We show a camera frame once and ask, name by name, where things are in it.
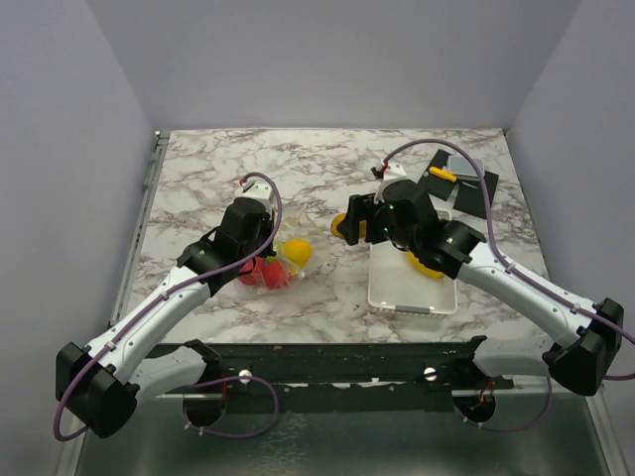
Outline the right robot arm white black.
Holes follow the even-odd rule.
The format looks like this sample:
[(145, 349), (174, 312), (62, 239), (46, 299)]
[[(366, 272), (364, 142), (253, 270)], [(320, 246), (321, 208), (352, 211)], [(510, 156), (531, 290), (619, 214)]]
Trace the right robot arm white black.
[(457, 379), (477, 388), (490, 376), (545, 375), (593, 396), (621, 347), (624, 308), (607, 297), (578, 297), (510, 261), (469, 225), (439, 217), (426, 191), (410, 179), (355, 194), (332, 231), (347, 244), (391, 243), (425, 267), (476, 287), (540, 327), (547, 339), (524, 344), (485, 340), (455, 364)]

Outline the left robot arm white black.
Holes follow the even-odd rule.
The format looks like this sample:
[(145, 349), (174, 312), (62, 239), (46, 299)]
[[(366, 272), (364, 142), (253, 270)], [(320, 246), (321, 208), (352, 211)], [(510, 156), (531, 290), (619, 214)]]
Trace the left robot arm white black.
[(106, 438), (146, 401), (178, 388), (201, 392), (254, 376), (225, 375), (220, 356), (195, 339), (162, 356), (155, 346), (191, 311), (236, 280), (245, 264), (273, 252), (282, 222), (278, 192), (234, 199), (220, 224), (185, 247), (160, 284), (128, 315), (87, 344), (73, 342), (56, 357), (53, 435), (73, 440), (90, 430)]

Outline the small red toy fruit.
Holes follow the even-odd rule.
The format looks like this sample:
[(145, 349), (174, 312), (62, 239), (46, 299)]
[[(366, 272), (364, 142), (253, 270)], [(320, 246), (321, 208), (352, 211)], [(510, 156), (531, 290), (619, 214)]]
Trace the small red toy fruit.
[(262, 278), (269, 290), (284, 289), (290, 284), (289, 274), (278, 261), (265, 265), (262, 269)]

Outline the clear zip top bag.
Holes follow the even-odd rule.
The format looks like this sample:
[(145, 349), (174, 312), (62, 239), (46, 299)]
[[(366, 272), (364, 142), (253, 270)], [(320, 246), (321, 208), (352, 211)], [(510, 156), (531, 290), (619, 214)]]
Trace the clear zip top bag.
[(292, 205), (283, 211), (273, 251), (272, 257), (257, 258), (243, 266), (238, 279), (232, 282), (240, 296), (255, 298), (290, 291), (330, 264), (327, 235), (310, 217), (306, 206)]

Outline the orange yellow toy potato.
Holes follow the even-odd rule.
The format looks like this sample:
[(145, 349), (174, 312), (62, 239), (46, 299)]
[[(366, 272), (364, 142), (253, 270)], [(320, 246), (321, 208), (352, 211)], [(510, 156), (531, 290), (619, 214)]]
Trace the orange yellow toy potato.
[[(344, 235), (339, 229), (339, 227), (340, 227), (340, 223), (344, 220), (345, 217), (346, 217), (345, 213), (339, 213), (333, 217), (330, 223), (331, 234), (341, 240), (344, 240)], [(359, 225), (359, 230), (358, 230), (359, 239), (364, 240), (366, 238), (366, 233), (367, 233), (367, 221), (362, 220), (358, 223), (358, 225)]]

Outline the yellow toy lemon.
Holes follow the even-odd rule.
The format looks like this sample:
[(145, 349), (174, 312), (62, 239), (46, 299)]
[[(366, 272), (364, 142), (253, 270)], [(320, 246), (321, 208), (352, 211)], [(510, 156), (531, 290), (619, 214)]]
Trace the yellow toy lemon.
[(312, 257), (313, 248), (305, 239), (293, 239), (283, 244), (282, 252), (286, 259), (303, 269)]

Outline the red toy apple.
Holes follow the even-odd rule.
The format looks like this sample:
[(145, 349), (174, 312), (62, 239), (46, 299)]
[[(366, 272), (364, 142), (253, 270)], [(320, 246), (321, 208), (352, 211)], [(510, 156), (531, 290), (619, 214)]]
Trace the red toy apple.
[(247, 287), (257, 287), (263, 282), (263, 270), (265, 268), (265, 260), (256, 257), (245, 263), (238, 274), (238, 281)]

